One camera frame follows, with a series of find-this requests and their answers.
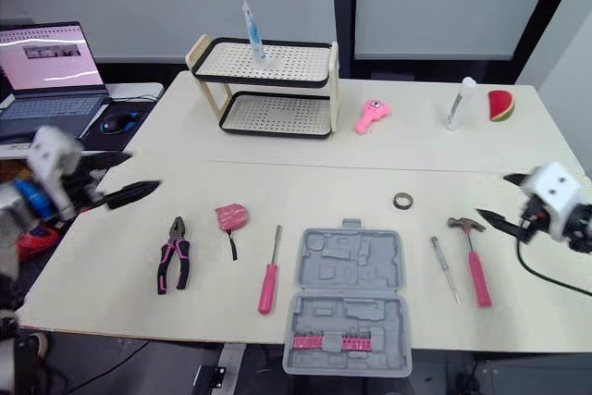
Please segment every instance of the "toothpaste tube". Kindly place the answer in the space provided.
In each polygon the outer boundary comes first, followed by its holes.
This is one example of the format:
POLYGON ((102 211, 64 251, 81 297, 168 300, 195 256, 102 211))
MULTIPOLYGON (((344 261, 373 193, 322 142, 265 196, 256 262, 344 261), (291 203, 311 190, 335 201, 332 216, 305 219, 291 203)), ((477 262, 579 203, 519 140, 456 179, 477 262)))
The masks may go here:
POLYGON ((242 4, 242 11, 244 11, 244 19, 247 22, 247 32, 249 32, 249 42, 251 42, 251 49, 253 50, 253 59, 255 63, 265 62, 267 55, 265 54, 263 43, 261 42, 261 35, 257 28, 257 22, 255 22, 253 13, 251 12, 251 9, 249 9, 246 1, 242 4))

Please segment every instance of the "white perforated tray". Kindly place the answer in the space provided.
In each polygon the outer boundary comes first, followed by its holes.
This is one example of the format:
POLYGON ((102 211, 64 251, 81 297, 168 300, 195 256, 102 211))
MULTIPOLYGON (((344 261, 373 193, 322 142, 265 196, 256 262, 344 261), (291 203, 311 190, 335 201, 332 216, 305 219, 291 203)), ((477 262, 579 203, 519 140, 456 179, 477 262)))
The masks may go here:
POLYGON ((234 132, 326 137, 331 132, 328 97, 236 93, 220 128, 234 132))
POLYGON ((196 64, 194 73, 200 80, 218 82, 322 87, 328 79, 330 45, 303 45, 266 43, 264 49, 270 61, 255 64, 248 43, 240 39, 216 39, 204 53, 204 59, 196 64))

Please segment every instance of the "gray tool case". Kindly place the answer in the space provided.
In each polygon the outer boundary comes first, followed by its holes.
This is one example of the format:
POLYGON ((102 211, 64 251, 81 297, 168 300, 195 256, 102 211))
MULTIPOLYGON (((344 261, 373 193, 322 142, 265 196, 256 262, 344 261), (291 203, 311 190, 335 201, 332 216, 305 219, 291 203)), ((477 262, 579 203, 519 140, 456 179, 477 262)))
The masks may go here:
POLYGON ((291 304, 284 370, 293 375, 405 377, 411 374, 407 304, 399 234, 362 229, 344 219, 338 229, 302 236, 291 304))

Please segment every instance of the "roll of tape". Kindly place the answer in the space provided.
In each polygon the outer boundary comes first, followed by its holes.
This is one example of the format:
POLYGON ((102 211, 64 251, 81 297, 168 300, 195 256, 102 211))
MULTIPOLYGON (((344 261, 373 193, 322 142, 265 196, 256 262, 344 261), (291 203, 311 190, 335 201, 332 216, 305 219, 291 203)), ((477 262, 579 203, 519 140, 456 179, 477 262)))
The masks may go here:
POLYGON ((409 210, 413 205, 413 197, 409 193, 397 193, 392 200, 392 204, 400 210, 409 210))

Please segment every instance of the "computer mouse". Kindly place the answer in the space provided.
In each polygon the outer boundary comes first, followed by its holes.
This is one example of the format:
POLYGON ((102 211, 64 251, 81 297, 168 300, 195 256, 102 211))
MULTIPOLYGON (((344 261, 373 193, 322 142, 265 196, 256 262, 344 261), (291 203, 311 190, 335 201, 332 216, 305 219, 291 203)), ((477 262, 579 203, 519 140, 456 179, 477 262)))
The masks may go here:
POLYGON ((99 128, 104 134, 119 134, 131 130, 137 123, 139 113, 112 113, 105 116, 99 128))

